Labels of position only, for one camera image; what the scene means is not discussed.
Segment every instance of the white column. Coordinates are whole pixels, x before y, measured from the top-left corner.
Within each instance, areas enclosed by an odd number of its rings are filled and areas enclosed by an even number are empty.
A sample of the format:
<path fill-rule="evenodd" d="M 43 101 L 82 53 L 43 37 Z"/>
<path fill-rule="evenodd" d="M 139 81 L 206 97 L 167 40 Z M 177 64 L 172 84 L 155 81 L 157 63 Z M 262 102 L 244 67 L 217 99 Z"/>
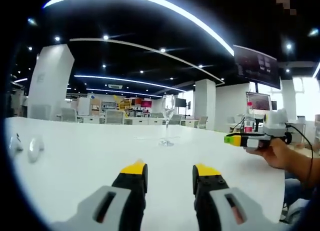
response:
<path fill-rule="evenodd" d="M 32 105 L 50 105 L 49 120 L 57 120 L 65 102 L 74 57 L 66 44 L 44 47 L 36 62 L 29 89 L 28 117 Z"/>
<path fill-rule="evenodd" d="M 296 120 L 297 119 L 297 106 L 296 106 L 296 92 L 294 81 L 292 79 L 289 80 L 281 80 L 282 82 L 282 98 L 283 98 L 283 107 L 288 114 L 288 120 Z"/>
<path fill-rule="evenodd" d="M 203 79 L 195 82 L 194 92 L 194 117 L 199 119 L 201 116 L 207 116 L 207 130 L 214 130 L 215 111 L 216 111 L 216 83 Z"/>

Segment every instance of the black ceiling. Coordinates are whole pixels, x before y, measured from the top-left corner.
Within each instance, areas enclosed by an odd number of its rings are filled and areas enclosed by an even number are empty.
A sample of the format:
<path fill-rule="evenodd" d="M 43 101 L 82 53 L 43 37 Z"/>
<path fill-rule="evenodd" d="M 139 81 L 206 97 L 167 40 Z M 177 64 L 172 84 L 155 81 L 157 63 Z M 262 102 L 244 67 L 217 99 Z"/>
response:
<path fill-rule="evenodd" d="M 37 26 L 26 25 L 12 71 L 18 79 L 29 79 L 25 82 L 26 92 L 37 54 L 43 47 L 57 43 L 67 44 L 75 58 L 69 92 L 74 88 L 81 93 L 85 93 L 86 88 L 107 89 L 105 84 L 120 84 L 125 91 L 137 93 L 146 93 L 148 89 L 148 93 L 154 94 L 163 90 L 150 85 L 73 75 L 117 77 L 169 87 L 201 79 L 215 81 L 194 67 L 145 49 L 109 42 L 69 41 L 102 38 L 103 35 L 156 50 L 165 48 L 170 55 L 196 66 L 203 65 L 210 74 L 224 78 L 227 85 L 245 82 L 236 76 L 234 58 L 219 42 L 168 8 L 146 0 L 65 0 L 41 9 L 48 1 L 33 0 L 29 4 L 34 8 L 28 17 L 33 18 Z M 290 0 L 296 15 L 291 15 L 290 10 L 276 0 L 167 1 L 202 20 L 231 47 L 233 44 L 245 46 L 282 62 L 319 61 L 320 38 L 308 37 L 312 28 L 320 26 L 317 0 Z M 55 36 L 60 37 L 59 42 L 55 41 Z M 289 54 L 284 49 L 287 42 L 293 45 Z M 311 75 L 315 69 L 304 70 L 305 75 Z M 280 69 L 279 73 L 282 79 L 288 79 L 295 70 L 286 73 Z M 183 90 L 192 88 L 190 83 L 181 87 Z"/>

